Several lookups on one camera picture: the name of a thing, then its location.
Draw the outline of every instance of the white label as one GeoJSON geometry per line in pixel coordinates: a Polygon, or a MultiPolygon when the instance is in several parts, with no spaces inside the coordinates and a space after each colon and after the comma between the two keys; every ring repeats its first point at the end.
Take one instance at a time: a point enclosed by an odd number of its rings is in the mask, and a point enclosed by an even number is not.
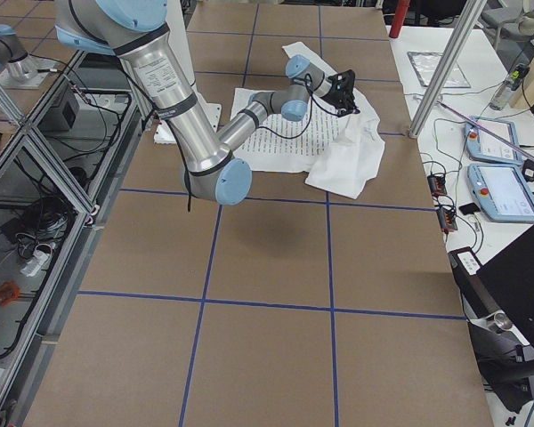
{"type": "Polygon", "coordinates": [[[465,266],[465,269],[467,272],[472,276],[473,274],[477,274],[477,270],[481,267],[477,260],[474,259],[473,254],[470,252],[462,252],[461,254],[457,254],[459,257],[459,260],[463,263],[465,266]]]}
{"type": "Polygon", "coordinates": [[[134,71],[151,97],[160,96],[180,83],[168,58],[158,58],[150,64],[135,67],[134,71]]]}
{"type": "MultiPolygon", "coordinates": [[[[489,129],[494,134],[511,140],[510,126],[508,123],[495,122],[493,120],[479,120],[479,125],[489,129]]],[[[485,156],[501,157],[507,160],[514,160],[514,151],[506,144],[483,131],[479,132],[479,142],[481,143],[481,153],[485,156]]]]}

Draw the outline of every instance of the label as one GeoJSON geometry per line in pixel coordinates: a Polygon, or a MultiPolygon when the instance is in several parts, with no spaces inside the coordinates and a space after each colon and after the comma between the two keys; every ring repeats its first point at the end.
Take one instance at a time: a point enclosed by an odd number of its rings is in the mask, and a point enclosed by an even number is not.
{"type": "Polygon", "coordinates": [[[459,257],[459,260],[461,260],[461,263],[465,267],[466,271],[471,275],[477,274],[478,269],[481,267],[477,260],[474,259],[473,254],[470,252],[462,252],[461,254],[457,254],[459,257]]]}
{"type": "Polygon", "coordinates": [[[162,57],[142,67],[135,67],[136,75],[141,79],[144,88],[151,97],[162,96],[180,83],[168,58],[162,57]]]}

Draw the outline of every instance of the silver arm segment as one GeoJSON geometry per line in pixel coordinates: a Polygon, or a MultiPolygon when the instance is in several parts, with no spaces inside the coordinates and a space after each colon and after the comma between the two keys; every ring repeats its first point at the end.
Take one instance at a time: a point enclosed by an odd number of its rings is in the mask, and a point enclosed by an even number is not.
{"type": "Polygon", "coordinates": [[[271,114],[281,114],[292,122],[301,121],[308,109],[308,100],[317,95],[336,108],[338,116],[358,113],[352,94],[355,75],[351,70],[327,77],[304,56],[289,60],[286,74],[290,86],[285,91],[256,93],[218,133],[220,141],[235,150],[271,114]]]}
{"type": "MultiPolygon", "coordinates": [[[[182,171],[182,181],[196,197],[222,205],[239,203],[250,189],[251,169],[243,160],[234,158],[232,151],[269,114],[300,120],[312,93],[328,96],[341,92],[336,86],[342,82],[326,79],[309,61],[291,60],[289,63],[295,68],[287,66],[291,78],[287,91],[258,95],[216,134],[167,42],[166,2],[56,0],[56,4],[56,28],[62,43],[88,52],[116,55],[131,65],[159,117],[176,137],[187,168],[182,171]]],[[[353,105],[352,91],[350,96],[353,105]]],[[[340,100],[331,98],[332,105],[344,104],[343,95],[340,100]]]]}
{"type": "Polygon", "coordinates": [[[8,69],[10,76],[25,82],[37,75],[37,66],[8,25],[0,25],[0,71],[8,69]]]}

